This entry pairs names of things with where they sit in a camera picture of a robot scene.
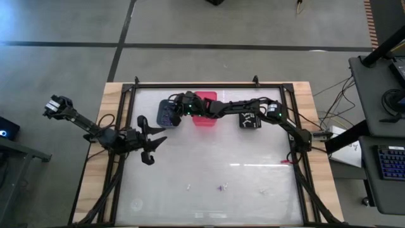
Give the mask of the black device with light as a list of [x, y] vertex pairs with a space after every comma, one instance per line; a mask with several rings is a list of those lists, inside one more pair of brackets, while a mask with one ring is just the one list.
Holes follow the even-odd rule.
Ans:
[[14, 141], [16, 136], [20, 130], [20, 126], [3, 118], [0, 117], [0, 137], [4, 137], [9, 139], [10, 141]]

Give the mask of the black laptop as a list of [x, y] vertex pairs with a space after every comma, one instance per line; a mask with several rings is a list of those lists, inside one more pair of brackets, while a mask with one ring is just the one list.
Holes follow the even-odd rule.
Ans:
[[393, 73], [399, 85], [405, 89], [405, 56], [397, 56], [392, 53], [390, 60], [390, 71]]

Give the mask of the black desk brace bar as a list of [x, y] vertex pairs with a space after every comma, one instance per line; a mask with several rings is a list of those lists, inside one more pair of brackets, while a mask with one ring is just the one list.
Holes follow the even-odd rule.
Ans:
[[329, 139], [325, 143], [327, 154], [330, 155], [351, 143], [356, 142], [360, 136], [369, 136], [370, 131], [366, 120], [354, 125], [345, 132]]

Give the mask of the black diagonal pole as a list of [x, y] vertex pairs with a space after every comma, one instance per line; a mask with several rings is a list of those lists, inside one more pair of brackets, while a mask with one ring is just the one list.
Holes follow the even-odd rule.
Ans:
[[390, 36], [379, 47], [368, 56], [359, 56], [359, 60], [364, 67], [373, 67], [380, 58], [390, 57], [392, 52], [405, 45], [405, 25]]

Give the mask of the white box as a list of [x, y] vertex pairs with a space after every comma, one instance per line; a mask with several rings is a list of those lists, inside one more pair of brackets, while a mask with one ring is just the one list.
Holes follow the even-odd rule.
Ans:
[[334, 125], [330, 126], [328, 130], [329, 132], [332, 133], [331, 138], [337, 137], [338, 135], [343, 134], [346, 131], [345, 129], [342, 129]]

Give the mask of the grey metal cart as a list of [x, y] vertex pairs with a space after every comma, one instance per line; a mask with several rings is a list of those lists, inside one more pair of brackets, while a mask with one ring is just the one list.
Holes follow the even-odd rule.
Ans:
[[7, 228], [16, 197], [33, 158], [49, 162], [51, 155], [0, 137], [0, 228]]

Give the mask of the white glossy table mat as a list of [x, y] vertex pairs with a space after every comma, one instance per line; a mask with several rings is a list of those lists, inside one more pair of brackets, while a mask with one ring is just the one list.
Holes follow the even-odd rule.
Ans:
[[227, 115], [198, 127], [183, 117], [163, 136], [153, 165], [138, 151], [125, 160], [117, 225], [302, 223], [293, 166], [280, 163], [290, 150], [280, 126], [242, 129], [237, 115]]

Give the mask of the grey-blue plastic bin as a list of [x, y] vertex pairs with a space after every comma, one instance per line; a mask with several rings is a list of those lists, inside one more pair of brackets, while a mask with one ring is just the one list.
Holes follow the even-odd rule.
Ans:
[[[163, 128], [175, 128], [177, 126], [173, 126], [170, 120], [170, 117], [173, 116], [171, 114], [171, 109], [175, 107], [174, 103], [171, 101], [168, 101], [167, 99], [163, 99], [160, 101], [159, 103], [159, 107], [158, 107], [158, 114], [156, 117], [156, 122], [159, 126], [163, 127]], [[162, 123], [162, 121], [167, 120], [169, 122], [168, 125], [164, 125]]]

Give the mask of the dark grey desk top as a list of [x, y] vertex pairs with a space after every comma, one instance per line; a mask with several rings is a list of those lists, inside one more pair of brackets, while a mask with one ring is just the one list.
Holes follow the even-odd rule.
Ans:
[[359, 144], [366, 174], [370, 205], [386, 215], [405, 215], [405, 180], [385, 180], [377, 161], [377, 146], [397, 146], [405, 149], [405, 139], [361, 136]]
[[390, 117], [381, 104], [383, 94], [390, 89], [401, 88], [389, 69], [390, 64], [390, 60], [380, 59], [368, 68], [362, 64], [360, 57], [349, 58], [349, 67], [354, 77], [370, 135], [405, 138], [405, 119], [396, 123], [381, 121]]

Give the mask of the pink plastic bin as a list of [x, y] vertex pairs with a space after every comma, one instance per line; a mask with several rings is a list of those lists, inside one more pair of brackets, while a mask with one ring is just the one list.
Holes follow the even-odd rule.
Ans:
[[[211, 100], [217, 100], [217, 93], [214, 91], [196, 91], [196, 95], [199, 96], [201, 99], [208, 98]], [[216, 123], [216, 119], [210, 119], [206, 117], [192, 117], [192, 121], [195, 126], [198, 127], [213, 127]]]

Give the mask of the black headphones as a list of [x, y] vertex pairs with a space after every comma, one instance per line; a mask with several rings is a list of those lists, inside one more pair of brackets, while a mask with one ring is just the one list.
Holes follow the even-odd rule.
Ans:
[[380, 122], [396, 123], [405, 119], [405, 89], [386, 91], [381, 97], [381, 104], [390, 117], [381, 119]]

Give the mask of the backlit black keyboard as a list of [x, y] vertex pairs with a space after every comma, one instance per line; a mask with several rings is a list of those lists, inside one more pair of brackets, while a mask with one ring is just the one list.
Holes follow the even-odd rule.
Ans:
[[377, 145], [377, 166], [383, 180], [405, 181], [405, 147]]

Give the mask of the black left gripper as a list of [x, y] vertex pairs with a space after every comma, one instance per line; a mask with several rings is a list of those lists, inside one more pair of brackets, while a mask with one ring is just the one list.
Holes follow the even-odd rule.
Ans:
[[148, 140], [148, 134], [158, 134], [160, 132], [165, 131], [165, 128], [155, 128], [155, 127], [148, 127], [147, 130], [145, 127], [147, 126], [147, 118], [143, 115], [137, 117], [138, 126], [141, 128], [141, 132], [137, 131], [129, 127], [125, 133], [125, 149], [126, 152], [135, 151], [138, 149], [143, 149], [145, 152], [156, 151], [160, 144], [162, 144], [167, 137], [160, 137], [153, 141]]

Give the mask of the white paper sheet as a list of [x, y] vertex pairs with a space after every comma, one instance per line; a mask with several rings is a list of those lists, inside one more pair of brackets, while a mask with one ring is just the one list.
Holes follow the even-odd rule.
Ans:
[[337, 162], [345, 163], [346, 165], [361, 168], [361, 146], [359, 141], [351, 143], [332, 153], [330, 158]]

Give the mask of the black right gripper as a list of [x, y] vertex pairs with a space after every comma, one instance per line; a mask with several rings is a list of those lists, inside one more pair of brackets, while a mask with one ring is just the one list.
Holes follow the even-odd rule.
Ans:
[[195, 93], [187, 91], [186, 93], [178, 94], [173, 99], [175, 107], [171, 109], [173, 116], [204, 116], [205, 106], [204, 101]]

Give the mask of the dark mat with orange edge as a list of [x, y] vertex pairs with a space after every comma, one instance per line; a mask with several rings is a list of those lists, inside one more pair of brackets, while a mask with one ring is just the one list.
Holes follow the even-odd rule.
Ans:
[[371, 46], [376, 49], [405, 25], [405, 0], [363, 0]]

